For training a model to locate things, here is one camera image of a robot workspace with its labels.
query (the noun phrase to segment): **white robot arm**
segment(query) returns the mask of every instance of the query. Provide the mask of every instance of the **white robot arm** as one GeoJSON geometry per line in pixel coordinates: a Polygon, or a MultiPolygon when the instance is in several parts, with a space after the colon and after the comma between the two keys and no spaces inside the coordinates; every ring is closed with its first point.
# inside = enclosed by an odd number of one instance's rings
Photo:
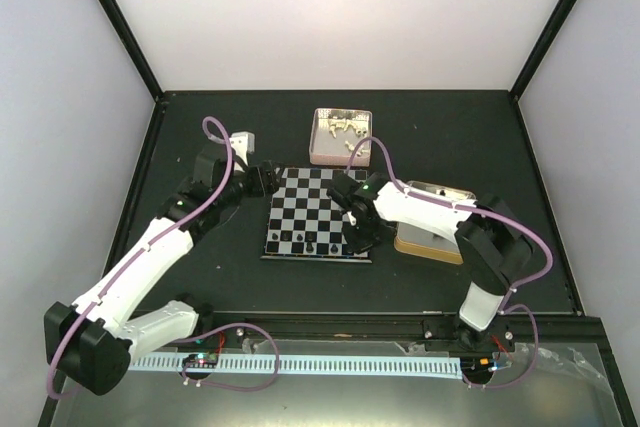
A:
{"type": "Polygon", "coordinates": [[[82,327],[58,364],[68,376],[101,395],[122,378],[129,363],[177,339],[189,337],[201,323],[207,304],[188,299],[172,300],[159,310],[130,320],[136,307],[167,270],[220,221],[220,213],[239,205],[243,197],[263,197],[279,188],[282,168],[265,162],[248,167],[254,136],[249,132],[231,136],[234,175],[204,212],[180,228],[170,231],[149,247],[151,239],[201,206],[222,179],[226,166],[223,147],[208,143],[196,160],[194,175],[185,179],[179,192],[162,207],[133,248],[89,291],[71,306],[55,303],[45,314],[45,342],[48,361],[69,326],[93,303],[82,327]],[[139,255],[121,274],[121,267],[139,255]]]}
{"type": "MultiPolygon", "coordinates": [[[[533,248],[521,233],[500,222],[443,207],[438,205],[442,196],[415,191],[433,198],[434,202],[426,202],[409,195],[412,190],[406,185],[399,190],[381,174],[362,183],[344,174],[334,179],[329,196],[347,211],[350,225],[343,233],[356,253],[380,243],[380,232],[388,222],[413,225],[458,245],[471,273],[469,290],[458,312],[464,327],[459,340],[473,350],[473,339],[491,324],[514,277],[530,261],[533,248]]],[[[494,196],[480,201],[456,199],[456,205],[478,206],[514,218],[506,204],[494,196]]]]}

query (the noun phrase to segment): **black and white checkered board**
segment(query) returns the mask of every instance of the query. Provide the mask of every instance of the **black and white checkered board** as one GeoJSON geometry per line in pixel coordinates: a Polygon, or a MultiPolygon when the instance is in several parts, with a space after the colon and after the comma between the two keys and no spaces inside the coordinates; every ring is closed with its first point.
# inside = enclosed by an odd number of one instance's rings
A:
{"type": "MultiPolygon", "coordinates": [[[[280,190],[273,195],[263,258],[303,258],[342,262],[371,262],[369,252],[354,254],[342,235],[347,216],[327,196],[337,169],[287,168],[280,190]]],[[[366,180],[366,170],[349,175],[366,180]]]]}

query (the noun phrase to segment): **red wire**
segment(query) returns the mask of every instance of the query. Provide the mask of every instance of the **red wire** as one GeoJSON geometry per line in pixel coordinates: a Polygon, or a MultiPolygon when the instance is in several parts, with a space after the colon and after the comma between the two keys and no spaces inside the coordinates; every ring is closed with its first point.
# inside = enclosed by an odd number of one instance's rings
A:
{"type": "Polygon", "coordinates": [[[220,343],[218,344],[218,350],[216,350],[216,354],[220,354],[222,352],[222,347],[224,347],[224,343],[226,341],[226,337],[224,333],[220,332],[220,343]]]}
{"type": "Polygon", "coordinates": [[[513,356],[511,355],[511,352],[509,352],[507,349],[504,348],[504,346],[500,343],[500,341],[498,340],[498,338],[491,334],[491,338],[493,339],[493,341],[497,344],[498,348],[504,352],[505,354],[507,354],[507,356],[509,357],[509,359],[513,360],[513,356]]]}

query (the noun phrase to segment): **black tabletop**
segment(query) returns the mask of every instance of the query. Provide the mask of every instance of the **black tabletop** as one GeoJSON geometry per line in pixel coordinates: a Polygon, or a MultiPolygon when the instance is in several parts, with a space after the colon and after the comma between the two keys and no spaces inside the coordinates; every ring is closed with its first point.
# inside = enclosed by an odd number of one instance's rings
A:
{"type": "MultiPolygon", "coordinates": [[[[128,237],[130,248],[159,206],[191,174],[207,141],[206,115],[229,133],[255,133],[251,161],[309,166],[316,108],[373,112],[373,134],[389,148],[397,176],[495,193],[538,232],[556,255],[553,270],[513,296],[536,312],[572,312],[568,266],[557,255],[544,194],[527,148],[517,106],[505,91],[287,91],[172,93],[165,101],[155,149],[128,237]]],[[[370,172],[383,171],[374,149],[370,172]]],[[[260,259],[268,199],[243,201],[234,217],[210,232],[174,265],[140,305],[156,309],[190,292],[225,312],[421,313],[455,312],[469,286],[467,267],[377,247],[372,264],[260,259]]],[[[543,264],[536,254],[534,268],[543,264]]]]}

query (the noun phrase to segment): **white wall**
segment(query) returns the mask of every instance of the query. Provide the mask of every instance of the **white wall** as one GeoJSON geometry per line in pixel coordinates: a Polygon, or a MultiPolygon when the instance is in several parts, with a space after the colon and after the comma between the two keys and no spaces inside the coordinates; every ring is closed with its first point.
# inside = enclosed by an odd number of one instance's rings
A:
{"type": "Polygon", "coordinates": [[[640,415],[640,0],[578,0],[522,105],[587,313],[640,415]]]}
{"type": "Polygon", "coordinates": [[[104,268],[152,100],[97,0],[0,0],[0,423],[36,425],[42,316],[104,268]]]}
{"type": "Polygon", "coordinates": [[[557,0],[118,0],[165,89],[509,89],[557,0]]]}

